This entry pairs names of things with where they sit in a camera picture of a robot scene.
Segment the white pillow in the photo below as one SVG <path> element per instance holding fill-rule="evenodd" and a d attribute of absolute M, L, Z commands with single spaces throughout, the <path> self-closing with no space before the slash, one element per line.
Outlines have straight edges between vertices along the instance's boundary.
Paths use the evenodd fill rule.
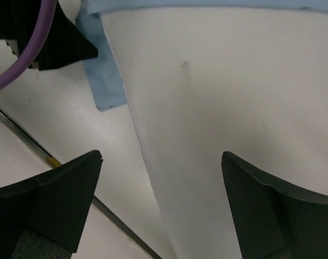
<path fill-rule="evenodd" d="M 102 16 L 177 258 L 240 258 L 221 160 L 328 195 L 328 14 L 157 8 Z"/>

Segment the light blue pillowcase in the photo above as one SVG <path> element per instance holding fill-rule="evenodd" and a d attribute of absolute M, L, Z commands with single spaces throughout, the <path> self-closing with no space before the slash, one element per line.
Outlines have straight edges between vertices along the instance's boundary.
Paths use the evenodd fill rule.
<path fill-rule="evenodd" d="M 96 58 L 83 61 L 94 103 L 100 112 L 127 103 L 117 63 L 101 22 L 101 15 L 122 10 L 153 8 L 238 7 L 307 10 L 328 13 L 328 1 L 283 0 L 161 0 L 161 1 L 82 1 L 76 26 L 98 49 Z"/>

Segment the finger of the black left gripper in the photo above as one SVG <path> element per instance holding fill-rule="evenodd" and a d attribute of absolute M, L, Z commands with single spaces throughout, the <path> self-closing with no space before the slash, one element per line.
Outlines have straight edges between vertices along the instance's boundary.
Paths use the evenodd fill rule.
<path fill-rule="evenodd" d="M 67 66 L 96 58 L 98 49 L 66 17 L 60 4 L 54 15 L 54 65 Z"/>

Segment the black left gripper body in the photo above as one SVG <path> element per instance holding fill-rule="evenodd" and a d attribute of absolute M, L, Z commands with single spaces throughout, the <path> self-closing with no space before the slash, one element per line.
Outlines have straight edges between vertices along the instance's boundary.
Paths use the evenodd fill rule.
<path fill-rule="evenodd" d="M 0 0 L 0 40 L 12 46 L 12 52 L 20 56 L 27 46 L 36 26 L 41 1 Z M 56 4 L 54 18 L 47 39 L 32 64 L 32 69 L 53 70 L 62 66 L 62 54 L 59 52 L 59 19 L 62 11 Z"/>

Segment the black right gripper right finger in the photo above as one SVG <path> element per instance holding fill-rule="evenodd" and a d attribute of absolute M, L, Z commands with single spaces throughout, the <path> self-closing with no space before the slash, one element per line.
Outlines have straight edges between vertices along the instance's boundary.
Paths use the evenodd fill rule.
<path fill-rule="evenodd" d="M 269 174 L 232 152 L 222 174 L 243 258 L 328 258 L 328 195 Z"/>

